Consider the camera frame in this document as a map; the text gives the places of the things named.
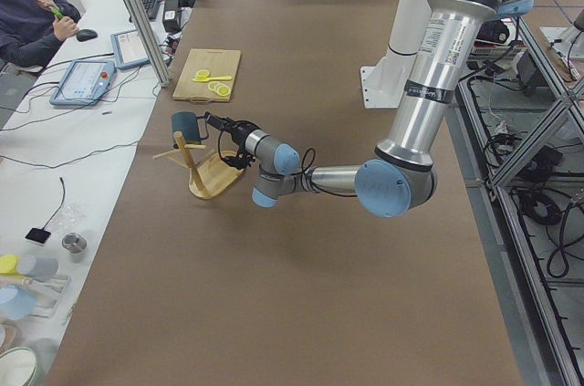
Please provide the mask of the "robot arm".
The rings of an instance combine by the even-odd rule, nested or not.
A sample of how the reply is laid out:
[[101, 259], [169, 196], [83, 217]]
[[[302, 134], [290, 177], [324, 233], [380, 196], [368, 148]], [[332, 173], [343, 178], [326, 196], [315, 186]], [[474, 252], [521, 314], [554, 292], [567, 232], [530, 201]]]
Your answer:
[[401, 100], [389, 135], [375, 158], [354, 166], [309, 167], [291, 146], [253, 122], [206, 113], [205, 121], [237, 145], [225, 162], [237, 169], [258, 161], [252, 198], [271, 208], [284, 195], [304, 191], [355, 197], [370, 213], [395, 217], [427, 202], [437, 185], [431, 148], [453, 100], [464, 62], [482, 24], [521, 16], [534, 0], [402, 0], [427, 3], [419, 45], [401, 84]]

